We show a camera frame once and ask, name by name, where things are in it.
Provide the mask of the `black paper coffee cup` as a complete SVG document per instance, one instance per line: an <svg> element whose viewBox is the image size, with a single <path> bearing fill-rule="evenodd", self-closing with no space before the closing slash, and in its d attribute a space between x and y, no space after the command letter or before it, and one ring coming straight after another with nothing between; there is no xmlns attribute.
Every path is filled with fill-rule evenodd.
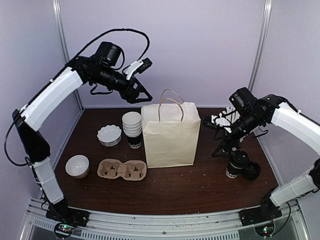
<svg viewBox="0 0 320 240"><path fill-rule="evenodd" d="M229 156L229 162L227 164L225 173L229 178L235 179L235 178L238 177L239 174L242 173L244 167L243 168L238 168L238 167L235 167L234 165L232 165L231 162L230 162L230 156Z"/></svg>

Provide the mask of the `black cup lid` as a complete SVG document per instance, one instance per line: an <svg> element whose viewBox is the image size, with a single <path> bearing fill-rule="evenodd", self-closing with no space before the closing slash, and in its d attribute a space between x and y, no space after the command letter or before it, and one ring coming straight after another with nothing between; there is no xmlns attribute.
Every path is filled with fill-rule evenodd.
<svg viewBox="0 0 320 240"><path fill-rule="evenodd" d="M244 168L250 162L249 155L243 150L234 151L229 159L230 163L237 168Z"/></svg>

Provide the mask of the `cream paper bag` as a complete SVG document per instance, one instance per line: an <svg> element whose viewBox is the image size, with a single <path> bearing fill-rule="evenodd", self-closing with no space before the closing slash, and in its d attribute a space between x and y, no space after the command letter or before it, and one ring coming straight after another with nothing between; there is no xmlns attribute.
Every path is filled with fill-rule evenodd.
<svg viewBox="0 0 320 240"><path fill-rule="evenodd" d="M192 166L201 118L194 102L167 88L158 104L141 108L142 135L149 169Z"/></svg>

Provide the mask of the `cardboard cup carrier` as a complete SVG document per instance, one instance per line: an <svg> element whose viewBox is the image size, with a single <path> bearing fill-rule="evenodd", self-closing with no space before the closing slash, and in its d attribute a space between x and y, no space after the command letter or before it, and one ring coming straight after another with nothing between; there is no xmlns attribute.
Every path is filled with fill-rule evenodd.
<svg viewBox="0 0 320 240"><path fill-rule="evenodd" d="M138 182L146 177L147 169L146 163L141 160L128 160L123 163L117 159L107 158L99 163L97 175L108 180L121 177L125 181Z"/></svg>

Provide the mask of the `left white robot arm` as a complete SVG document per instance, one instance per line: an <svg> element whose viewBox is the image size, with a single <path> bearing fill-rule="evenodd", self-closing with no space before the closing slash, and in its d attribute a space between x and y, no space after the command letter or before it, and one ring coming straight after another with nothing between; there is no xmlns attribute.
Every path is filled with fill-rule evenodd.
<svg viewBox="0 0 320 240"><path fill-rule="evenodd" d="M119 46L104 41L92 56L75 56L31 101L12 114L38 183L48 202L54 205L51 210L53 215L61 222L69 221L72 211L61 203L65 196L50 163L50 145L39 130L60 103L86 83L117 91L130 104L150 102L152 96L135 74L141 74L151 67L152 61L149 58L138 59L124 73L118 72L113 67L121 50Z"/></svg>

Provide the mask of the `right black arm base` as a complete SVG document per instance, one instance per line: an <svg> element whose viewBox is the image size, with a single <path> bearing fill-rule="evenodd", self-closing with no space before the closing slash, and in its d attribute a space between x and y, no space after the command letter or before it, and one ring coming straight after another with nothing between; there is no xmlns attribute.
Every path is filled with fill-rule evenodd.
<svg viewBox="0 0 320 240"><path fill-rule="evenodd" d="M260 206L254 208L243 209L238 212L242 226L256 225L262 222L268 222L272 219L282 216L280 209L272 212L264 211Z"/></svg>

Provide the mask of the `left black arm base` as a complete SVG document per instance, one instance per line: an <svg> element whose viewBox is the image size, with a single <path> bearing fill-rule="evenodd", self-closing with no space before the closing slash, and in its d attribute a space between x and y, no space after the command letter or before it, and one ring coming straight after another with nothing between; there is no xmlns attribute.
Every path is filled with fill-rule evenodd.
<svg viewBox="0 0 320 240"><path fill-rule="evenodd" d="M86 210L68 207L67 203L49 203L45 216L48 219L66 223L70 226L86 227L90 213Z"/></svg>

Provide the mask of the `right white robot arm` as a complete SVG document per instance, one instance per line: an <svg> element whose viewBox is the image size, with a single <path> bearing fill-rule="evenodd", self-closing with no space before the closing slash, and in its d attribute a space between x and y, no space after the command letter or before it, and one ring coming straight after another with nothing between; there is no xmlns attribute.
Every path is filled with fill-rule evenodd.
<svg viewBox="0 0 320 240"><path fill-rule="evenodd" d="M258 136L278 182L256 210L259 220L268 220L292 200L320 191L320 123L303 114L284 96L254 96L247 87L230 97L231 111L213 113L206 126L219 133L213 157L230 157L244 149L249 137Z"/></svg>

